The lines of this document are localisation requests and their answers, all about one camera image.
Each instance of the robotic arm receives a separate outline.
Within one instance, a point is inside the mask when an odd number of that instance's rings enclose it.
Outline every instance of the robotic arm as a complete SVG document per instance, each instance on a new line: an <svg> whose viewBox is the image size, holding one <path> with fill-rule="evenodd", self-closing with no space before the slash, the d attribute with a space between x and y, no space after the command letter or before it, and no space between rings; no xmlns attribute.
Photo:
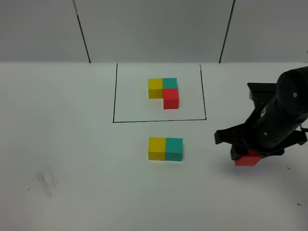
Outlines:
<svg viewBox="0 0 308 231"><path fill-rule="evenodd" d="M308 66L283 73L277 84L248 83L255 109L245 123L218 130L216 144L232 144L237 166L254 166L265 157L307 141L307 129L298 126L308 118Z"/></svg>

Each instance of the black line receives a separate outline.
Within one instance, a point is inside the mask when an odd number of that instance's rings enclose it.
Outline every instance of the black line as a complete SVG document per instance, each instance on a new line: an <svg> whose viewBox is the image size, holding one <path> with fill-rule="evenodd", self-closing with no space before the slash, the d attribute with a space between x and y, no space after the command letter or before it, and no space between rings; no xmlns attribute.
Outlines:
<svg viewBox="0 0 308 231"><path fill-rule="evenodd" d="M202 96L203 96L203 106L204 106L204 116L206 120L206 110L205 110L205 101L204 101L204 91L203 91L203 80L202 80L202 69L201 69L201 64L200 65L200 76L201 76L201 86L202 86Z"/></svg>
<svg viewBox="0 0 308 231"><path fill-rule="evenodd" d="M168 121L200 121L206 119L170 119L170 120L141 120L141 121L115 121L113 123L145 123L145 122L168 122Z"/></svg>
<svg viewBox="0 0 308 231"><path fill-rule="evenodd" d="M227 40L227 36L228 36L230 22L231 22L231 18L232 18L232 15L233 15L234 5L235 5L235 0L233 0L233 4L232 4L232 8L231 8L231 13L230 13L230 18L229 18L229 22L228 22L228 26L227 26L227 31L226 31L225 39L223 41L223 45L222 45L222 49L221 49L221 54L220 54L220 58L219 58L219 63L221 63L222 54L223 54L223 51L225 49L225 44L226 44L226 40Z"/></svg>
<svg viewBox="0 0 308 231"><path fill-rule="evenodd" d="M117 82L117 65L118 64L116 64L116 72L115 72L115 83ZM116 84L115 84L115 102L116 102ZM115 112L116 112L116 103L114 103L114 119L113 119L113 123L115 123Z"/></svg>
<svg viewBox="0 0 308 231"><path fill-rule="evenodd" d="M79 28L80 28L80 31L81 31L81 35L82 35L82 39L83 39L83 43L85 44L85 48L86 48L86 52L87 52L87 56L88 56L88 60L89 60L89 63L91 63L91 59L90 59L90 56L89 56L89 52L88 52L88 48L87 48L87 44L86 44L86 40L85 40L85 37L83 35L83 31L82 31L82 28L81 28L81 24L80 24L80 19L79 19L79 16L77 15L77 19L78 19L78 24L79 24Z"/></svg>

